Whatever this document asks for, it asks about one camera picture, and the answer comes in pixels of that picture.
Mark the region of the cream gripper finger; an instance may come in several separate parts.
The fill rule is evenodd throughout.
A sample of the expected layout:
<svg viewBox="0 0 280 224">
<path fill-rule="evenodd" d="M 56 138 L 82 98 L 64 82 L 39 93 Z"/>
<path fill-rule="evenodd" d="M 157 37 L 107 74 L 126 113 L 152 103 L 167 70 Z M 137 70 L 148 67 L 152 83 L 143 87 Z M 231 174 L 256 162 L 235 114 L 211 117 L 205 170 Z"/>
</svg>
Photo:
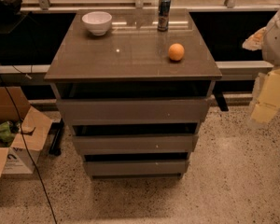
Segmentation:
<svg viewBox="0 0 280 224">
<path fill-rule="evenodd" d="M 244 41 L 242 47 L 244 49 L 252 51 L 262 49 L 263 37 L 265 32 L 265 27 L 258 29 L 254 34 L 252 34 L 248 39 Z"/>
</svg>

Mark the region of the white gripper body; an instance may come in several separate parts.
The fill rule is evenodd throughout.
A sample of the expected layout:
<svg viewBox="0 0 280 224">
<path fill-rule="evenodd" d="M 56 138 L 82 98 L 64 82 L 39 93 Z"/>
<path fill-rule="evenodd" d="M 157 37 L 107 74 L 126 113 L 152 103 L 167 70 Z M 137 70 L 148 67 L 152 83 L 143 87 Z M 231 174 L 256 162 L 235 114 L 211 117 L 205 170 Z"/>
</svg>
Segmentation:
<svg viewBox="0 0 280 224">
<path fill-rule="evenodd" d="M 280 109 L 280 68 L 258 74 L 250 108 L 250 118 L 260 124 L 269 123 L 277 114 Z"/>
</svg>

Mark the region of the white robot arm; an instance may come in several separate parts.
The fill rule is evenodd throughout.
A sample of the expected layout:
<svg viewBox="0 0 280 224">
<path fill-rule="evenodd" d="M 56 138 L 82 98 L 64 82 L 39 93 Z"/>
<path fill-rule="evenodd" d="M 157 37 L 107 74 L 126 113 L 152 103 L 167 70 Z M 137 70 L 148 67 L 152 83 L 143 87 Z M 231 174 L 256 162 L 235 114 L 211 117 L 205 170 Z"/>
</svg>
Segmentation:
<svg viewBox="0 0 280 224">
<path fill-rule="evenodd" d="M 258 74 L 250 103 L 250 119 L 259 124 L 269 123 L 280 109 L 280 9 L 267 25 L 245 40 L 242 47 L 261 50 L 262 59 L 273 65 L 267 74 Z"/>
</svg>

